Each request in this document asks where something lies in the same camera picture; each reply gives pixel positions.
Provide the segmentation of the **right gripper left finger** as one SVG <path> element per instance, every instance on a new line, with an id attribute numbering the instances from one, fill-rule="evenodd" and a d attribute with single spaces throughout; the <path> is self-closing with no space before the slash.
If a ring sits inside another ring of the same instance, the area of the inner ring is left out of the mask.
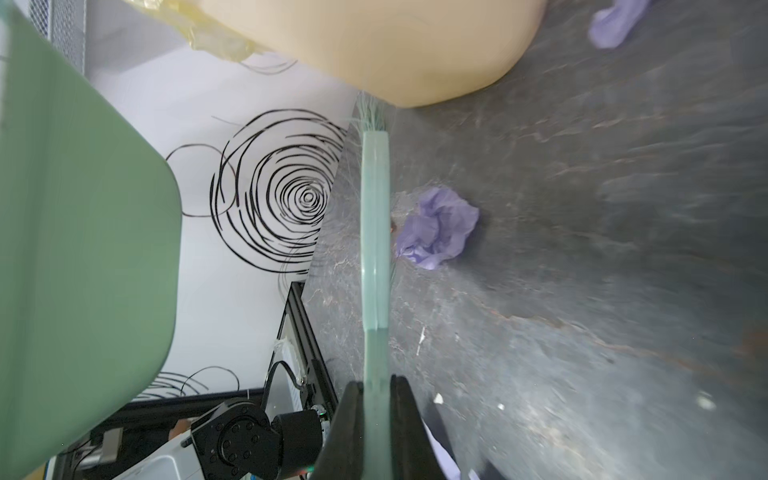
<path id="1" fill-rule="evenodd" d="M 363 383 L 352 381 L 344 389 L 319 454 L 312 480 L 360 480 L 364 457 Z"/>

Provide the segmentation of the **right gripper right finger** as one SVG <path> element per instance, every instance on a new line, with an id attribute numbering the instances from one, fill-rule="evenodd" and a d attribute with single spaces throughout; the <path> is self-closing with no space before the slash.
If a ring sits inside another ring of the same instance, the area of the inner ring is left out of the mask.
<path id="1" fill-rule="evenodd" d="M 445 480 L 408 380 L 390 381 L 391 456 L 397 480 Z"/>

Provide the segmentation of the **green hand brush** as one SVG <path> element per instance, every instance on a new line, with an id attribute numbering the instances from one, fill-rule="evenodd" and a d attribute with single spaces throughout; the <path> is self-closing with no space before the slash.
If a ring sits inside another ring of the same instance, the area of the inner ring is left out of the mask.
<path id="1" fill-rule="evenodd" d="M 390 139 L 383 103 L 357 100 L 361 140 L 360 263 L 364 331 L 364 479 L 394 477 L 391 449 L 389 315 L 391 293 Z"/>

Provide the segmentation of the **green plastic dustpan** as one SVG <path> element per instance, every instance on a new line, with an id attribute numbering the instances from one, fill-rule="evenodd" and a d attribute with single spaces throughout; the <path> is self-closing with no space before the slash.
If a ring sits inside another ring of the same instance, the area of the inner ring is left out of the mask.
<path id="1" fill-rule="evenodd" d="M 181 199 L 155 149 L 13 2 L 1 8 L 1 475 L 21 479 L 161 370 Z"/>

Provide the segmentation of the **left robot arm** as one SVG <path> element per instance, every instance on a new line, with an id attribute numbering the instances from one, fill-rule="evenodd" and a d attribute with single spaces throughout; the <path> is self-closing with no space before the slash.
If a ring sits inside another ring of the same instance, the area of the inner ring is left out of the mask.
<path id="1" fill-rule="evenodd" d="M 119 475 L 121 479 L 300 479 L 322 449 L 323 408 L 269 418 L 251 400 L 227 401 Z"/>

